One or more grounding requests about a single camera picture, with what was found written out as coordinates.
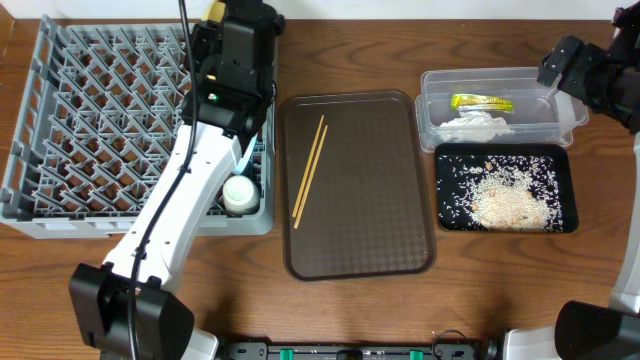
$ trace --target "yellow wrapper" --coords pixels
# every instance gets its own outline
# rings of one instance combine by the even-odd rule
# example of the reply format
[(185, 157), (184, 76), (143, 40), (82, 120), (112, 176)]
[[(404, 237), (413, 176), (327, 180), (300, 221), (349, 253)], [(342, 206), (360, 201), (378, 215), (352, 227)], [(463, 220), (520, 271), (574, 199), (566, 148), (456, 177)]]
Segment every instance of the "yellow wrapper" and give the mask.
[(513, 113), (513, 103), (497, 96), (455, 94), (451, 97), (451, 108), (458, 111), (496, 110)]

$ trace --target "chopstick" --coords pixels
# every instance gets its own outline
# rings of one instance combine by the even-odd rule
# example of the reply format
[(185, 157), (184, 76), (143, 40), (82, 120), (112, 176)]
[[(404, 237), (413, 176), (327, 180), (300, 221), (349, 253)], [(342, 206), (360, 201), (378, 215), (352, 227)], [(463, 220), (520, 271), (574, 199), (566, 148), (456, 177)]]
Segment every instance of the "chopstick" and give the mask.
[(316, 130), (316, 137), (313, 139), (313, 145), (311, 146), (311, 152), (309, 153), (309, 160), (307, 160), (307, 166), (304, 169), (304, 175), (302, 176), (302, 183), (300, 184), (300, 190), (298, 190), (298, 198), (296, 199), (296, 205), (293, 207), (293, 214), (291, 216), (296, 217), (298, 214), (298, 208), (300, 207), (300, 200), (302, 200), (302, 190), (307, 182), (307, 176), (309, 176), (309, 167), (311, 166), (311, 160), (316, 150), (316, 144), (318, 143), (318, 137), (320, 136), (320, 129), (322, 129), (322, 122), (324, 121), (324, 115), (320, 118), (320, 124), (318, 124), (318, 130)]
[(313, 175), (316, 173), (316, 165), (318, 165), (318, 159), (320, 159), (320, 153), (322, 152), (322, 145), (324, 145), (324, 137), (325, 135), (327, 135), (328, 128), (329, 128), (329, 125), (324, 126), (324, 131), (322, 132), (322, 138), (320, 139), (320, 145), (318, 145), (318, 153), (316, 154), (315, 159), (313, 159), (313, 166), (311, 167), (311, 174), (309, 175), (309, 181), (307, 182), (307, 186), (304, 189), (304, 195), (302, 196), (302, 202), (300, 203), (300, 212), (298, 213), (298, 217), (296, 218), (296, 223), (293, 225), (294, 229), (298, 229), (298, 225), (300, 225), (300, 219), (302, 218), (304, 205), (307, 203), (307, 196), (309, 195), (309, 189), (311, 188)]

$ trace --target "wooden table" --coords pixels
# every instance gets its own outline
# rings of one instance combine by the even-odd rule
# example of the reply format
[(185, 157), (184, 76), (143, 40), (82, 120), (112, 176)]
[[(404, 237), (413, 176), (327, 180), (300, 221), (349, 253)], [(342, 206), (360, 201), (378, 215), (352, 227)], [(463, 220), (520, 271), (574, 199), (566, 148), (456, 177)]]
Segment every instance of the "wooden table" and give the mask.
[[(37, 27), (17, 22), (1, 67), (3, 163)], [(536, 66), (568, 34), (607, 46), (612, 29), (591, 21), (290, 21), (280, 41), (279, 102), (376, 89), (415, 97), (427, 70)], [(633, 203), (633, 139), (597, 115), (574, 134), (581, 225), (573, 234), (436, 229), (437, 264), (427, 273), (303, 283), (283, 266), (278, 204), (266, 236), (198, 238), (178, 295), (197, 325), (218, 336), (310, 343), (430, 343), (449, 328), (480, 338), (552, 324), (572, 299), (607, 305)], [(432, 169), (432, 158), (425, 161)], [(431, 171), (429, 181), (433, 194)], [(67, 286), (78, 263), (99, 265), (119, 238), (33, 240), (6, 226), (0, 237), (0, 358), (96, 359), (80, 340)]]

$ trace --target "dish rack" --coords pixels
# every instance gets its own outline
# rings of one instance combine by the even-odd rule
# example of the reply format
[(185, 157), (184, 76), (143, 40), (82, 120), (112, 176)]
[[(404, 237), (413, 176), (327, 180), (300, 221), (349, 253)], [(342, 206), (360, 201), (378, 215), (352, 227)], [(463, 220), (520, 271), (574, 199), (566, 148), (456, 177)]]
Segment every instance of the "dish rack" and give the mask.
[[(180, 25), (60, 27), (44, 16), (0, 190), (0, 222), (34, 238), (103, 238), (133, 225), (158, 181), (190, 89)], [(221, 194), (199, 235), (260, 235), (275, 212), (275, 106), (243, 173), (256, 214)]]

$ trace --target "green tape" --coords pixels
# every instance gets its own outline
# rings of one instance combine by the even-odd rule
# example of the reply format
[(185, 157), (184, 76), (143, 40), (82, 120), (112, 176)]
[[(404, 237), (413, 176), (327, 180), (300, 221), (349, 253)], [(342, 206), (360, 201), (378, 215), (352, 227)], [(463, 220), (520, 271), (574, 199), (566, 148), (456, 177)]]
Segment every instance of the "green tape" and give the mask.
[(293, 350), (291, 349), (280, 350), (280, 360), (293, 360)]
[(422, 351), (411, 351), (409, 354), (409, 360), (424, 360), (424, 354)]

